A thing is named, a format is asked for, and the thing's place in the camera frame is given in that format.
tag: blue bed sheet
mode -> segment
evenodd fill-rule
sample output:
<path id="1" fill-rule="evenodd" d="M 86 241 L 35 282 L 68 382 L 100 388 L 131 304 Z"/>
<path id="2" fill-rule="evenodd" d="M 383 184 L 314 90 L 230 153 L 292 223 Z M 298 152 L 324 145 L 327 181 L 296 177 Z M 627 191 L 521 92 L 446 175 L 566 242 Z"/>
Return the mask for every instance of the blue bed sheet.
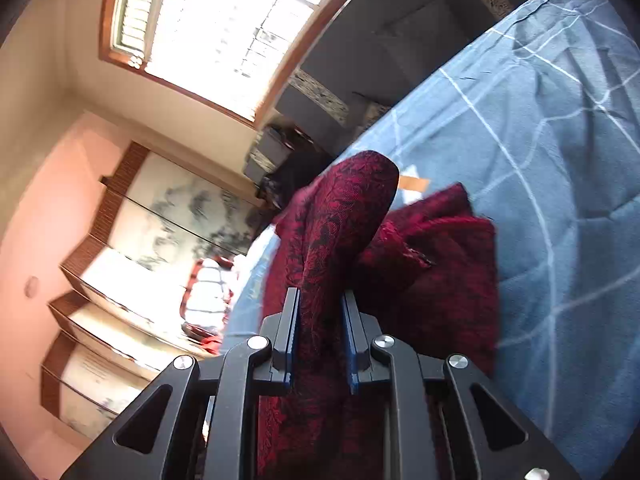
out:
<path id="1" fill-rule="evenodd" d="M 529 0 L 349 147 L 497 227 L 495 381 L 585 480 L 640 418 L 640 52 L 607 0 Z M 399 191 L 393 208 L 419 198 Z M 257 329 L 277 237 L 228 326 Z"/>

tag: wooden window frame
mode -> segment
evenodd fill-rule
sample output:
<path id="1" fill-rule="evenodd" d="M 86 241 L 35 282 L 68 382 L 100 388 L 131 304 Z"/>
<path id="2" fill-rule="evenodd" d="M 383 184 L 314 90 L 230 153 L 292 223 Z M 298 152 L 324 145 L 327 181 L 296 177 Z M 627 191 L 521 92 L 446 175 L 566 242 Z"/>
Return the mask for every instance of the wooden window frame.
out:
<path id="1" fill-rule="evenodd" d="M 114 19 L 114 12 L 118 0 L 102 0 L 102 9 L 100 11 L 100 29 L 98 37 L 98 58 L 113 63 L 129 72 L 138 74 L 146 79 L 155 81 L 167 88 L 171 88 L 177 92 L 180 92 L 187 97 L 195 99 L 207 105 L 220 113 L 225 114 L 228 117 L 235 119 L 236 121 L 246 124 L 255 130 L 261 129 L 270 118 L 272 108 L 275 106 L 280 95 L 284 91 L 289 81 L 289 77 L 295 71 L 295 69 L 304 61 L 306 54 L 315 45 L 316 41 L 320 38 L 324 30 L 340 13 L 344 6 L 349 3 L 350 0 L 322 0 L 318 5 L 318 8 L 314 11 L 305 26 L 298 33 L 296 39 L 293 41 L 287 52 L 285 53 L 282 61 L 278 65 L 278 68 L 271 76 L 271 80 L 268 86 L 268 90 L 260 103 L 256 108 L 254 120 L 251 121 L 241 115 L 225 108 L 213 101 L 208 100 L 186 88 L 178 86 L 174 83 L 162 79 L 153 74 L 149 74 L 145 71 L 146 62 L 142 62 L 139 68 L 131 66 L 130 60 L 134 54 L 126 54 L 120 50 L 116 50 L 111 46 L 111 37 L 113 33 L 113 27 L 116 26 Z M 156 10 L 159 12 L 160 5 L 155 5 Z M 157 19 L 157 16 L 151 16 L 152 19 Z M 150 48 L 151 41 L 147 41 L 145 38 L 145 49 Z"/>

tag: orange tag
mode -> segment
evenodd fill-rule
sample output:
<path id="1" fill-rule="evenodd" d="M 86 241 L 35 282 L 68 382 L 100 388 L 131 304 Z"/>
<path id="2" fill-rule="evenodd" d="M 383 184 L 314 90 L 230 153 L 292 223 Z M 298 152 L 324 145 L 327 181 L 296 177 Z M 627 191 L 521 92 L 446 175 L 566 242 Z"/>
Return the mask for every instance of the orange tag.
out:
<path id="1" fill-rule="evenodd" d="M 400 178 L 398 179 L 398 189 L 424 193 L 429 187 L 429 183 L 430 180 L 426 178 L 415 178 L 414 176 L 400 175 Z"/>

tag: folded red fabric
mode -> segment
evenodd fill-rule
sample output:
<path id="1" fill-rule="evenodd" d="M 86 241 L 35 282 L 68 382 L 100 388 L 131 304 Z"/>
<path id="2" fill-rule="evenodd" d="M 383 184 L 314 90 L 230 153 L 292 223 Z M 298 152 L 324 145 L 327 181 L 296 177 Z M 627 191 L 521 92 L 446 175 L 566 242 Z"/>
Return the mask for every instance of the folded red fabric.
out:
<path id="1" fill-rule="evenodd" d="M 457 184 L 387 213 L 398 168 L 362 152 L 300 190 L 276 220 L 280 246 L 265 282 L 263 316 L 300 289 L 295 380 L 264 397 L 258 414 L 263 479 L 382 478 L 383 406 L 351 396 L 339 297 L 353 288 L 373 314 L 417 352 L 463 352 L 490 373 L 497 337 L 494 228 L 472 215 Z"/>

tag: silver screw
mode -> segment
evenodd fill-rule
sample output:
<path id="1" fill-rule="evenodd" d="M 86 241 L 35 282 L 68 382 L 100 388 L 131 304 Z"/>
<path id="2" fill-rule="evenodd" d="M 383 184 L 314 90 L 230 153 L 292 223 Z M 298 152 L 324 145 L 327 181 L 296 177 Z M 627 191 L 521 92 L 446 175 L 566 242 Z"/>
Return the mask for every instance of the silver screw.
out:
<path id="1" fill-rule="evenodd" d="M 373 342 L 380 348 L 389 348 L 395 344 L 396 340 L 389 335 L 383 334 L 375 338 Z"/>
<path id="2" fill-rule="evenodd" d="M 174 366 L 178 368 L 178 370 L 191 368 L 193 366 L 193 357 L 188 355 L 178 355 L 178 357 L 174 359 Z"/>
<path id="3" fill-rule="evenodd" d="M 460 354 L 453 354 L 449 358 L 449 364 L 454 368 L 462 369 L 462 368 L 466 368 L 466 366 L 469 364 L 469 359 L 467 359 L 466 357 Z"/>
<path id="4" fill-rule="evenodd" d="M 250 337 L 246 343 L 249 345 L 249 348 L 260 350 L 269 344 L 269 340 L 261 335 L 254 335 Z"/>
<path id="5" fill-rule="evenodd" d="M 549 480 L 549 471 L 535 467 L 524 475 L 524 480 Z"/>

